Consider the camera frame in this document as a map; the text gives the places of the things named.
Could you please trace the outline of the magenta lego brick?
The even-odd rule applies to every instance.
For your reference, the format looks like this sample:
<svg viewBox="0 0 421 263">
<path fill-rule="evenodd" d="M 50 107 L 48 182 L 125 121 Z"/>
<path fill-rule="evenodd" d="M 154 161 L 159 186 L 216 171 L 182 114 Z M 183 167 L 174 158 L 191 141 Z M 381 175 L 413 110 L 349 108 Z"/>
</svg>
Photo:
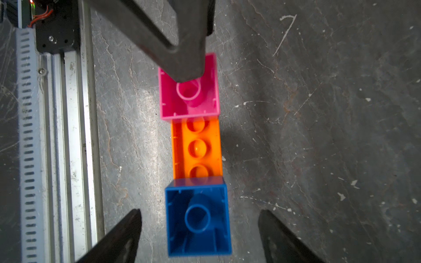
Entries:
<svg viewBox="0 0 421 263">
<path fill-rule="evenodd" d="M 205 57 L 200 78 L 178 83 L 159 68 L 160 116 L 164 121 L 220 115 L 216 53 Z"/>
</svg>

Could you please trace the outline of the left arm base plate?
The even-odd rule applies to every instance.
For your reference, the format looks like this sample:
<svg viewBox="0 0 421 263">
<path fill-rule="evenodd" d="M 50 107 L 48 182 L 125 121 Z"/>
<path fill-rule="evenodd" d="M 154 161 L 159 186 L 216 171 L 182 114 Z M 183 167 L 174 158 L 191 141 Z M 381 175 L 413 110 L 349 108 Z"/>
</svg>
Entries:
<svg viewBox="0 0 421 263">
<path fill-rule="evenodd" d="M 31 1 L 29 27 L 36 31 L 39 53 L 59 54 L 80 48 L 77 1 Z"/>
</svg>

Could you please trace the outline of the orange lego brick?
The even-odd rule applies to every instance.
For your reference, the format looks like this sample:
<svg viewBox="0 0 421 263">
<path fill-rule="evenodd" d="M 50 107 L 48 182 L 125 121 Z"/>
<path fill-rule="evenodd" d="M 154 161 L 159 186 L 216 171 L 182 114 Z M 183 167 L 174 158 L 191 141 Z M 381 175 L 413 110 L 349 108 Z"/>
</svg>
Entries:
<svg viewBox="0 0 421 263">
<path fill-rule="evenodd" d="M 172 121 L 171 140 L 174 179 L 223 175 L 217 117 Z"/>
</svg>

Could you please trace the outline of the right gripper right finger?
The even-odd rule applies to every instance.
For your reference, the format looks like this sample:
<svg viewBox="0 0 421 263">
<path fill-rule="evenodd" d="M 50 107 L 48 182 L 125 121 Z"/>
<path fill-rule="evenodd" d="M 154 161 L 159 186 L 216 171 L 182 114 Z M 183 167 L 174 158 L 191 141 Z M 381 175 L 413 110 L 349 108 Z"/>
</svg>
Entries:
<svg viewBox="0 0 421 263">
<path fill-rule="evenodd" d="M 258 228 L 267 263 L 323 262 L 271 211 L 261 210 Z"/>
</svg>

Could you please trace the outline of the blue lego brick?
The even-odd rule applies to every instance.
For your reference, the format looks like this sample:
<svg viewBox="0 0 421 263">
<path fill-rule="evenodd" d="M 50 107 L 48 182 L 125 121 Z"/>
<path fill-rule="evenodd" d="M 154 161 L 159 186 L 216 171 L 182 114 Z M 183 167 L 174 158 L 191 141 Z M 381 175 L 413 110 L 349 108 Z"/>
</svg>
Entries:
<svg viewBox="0 0 421 263">
<path fill-rule="evenodd" d="M 232 253 L 223 177 L 174 179 L 165 189 L 165 206 L 170 257 Z"/>
</svg>

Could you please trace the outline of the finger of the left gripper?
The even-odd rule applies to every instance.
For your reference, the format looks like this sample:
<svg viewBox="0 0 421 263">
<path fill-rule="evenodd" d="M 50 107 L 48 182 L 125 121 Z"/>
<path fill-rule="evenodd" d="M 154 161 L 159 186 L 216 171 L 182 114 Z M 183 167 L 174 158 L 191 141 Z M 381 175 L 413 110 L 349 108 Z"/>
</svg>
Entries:
<svg viewBox="0 0 421 263">
<path fill-rule="evenodd" d="M 214 17 L 215 17 L 216 1 L 209 0 L 207 7 L 207 36 L 214 32 Z"/>
<path fill-rule="evenodd" d="M 205 72 L 207 1 L 175 1 L 178 45 L 173 45 L 135 1 L 88 1 L 176 82 Z"/>
</svg>

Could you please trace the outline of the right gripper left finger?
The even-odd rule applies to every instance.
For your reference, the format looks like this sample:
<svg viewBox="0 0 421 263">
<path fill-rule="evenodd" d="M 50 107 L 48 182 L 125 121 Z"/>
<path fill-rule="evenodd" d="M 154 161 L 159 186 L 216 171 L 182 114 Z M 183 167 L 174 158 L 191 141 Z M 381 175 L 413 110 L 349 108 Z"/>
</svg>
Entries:
<svg viewBox="0 0 421 263">
<path fill-rule="evenodd" d="M 131 210 L 79 263 L 133 263 L 142 229 L 140 209 Z"/>
</svg>

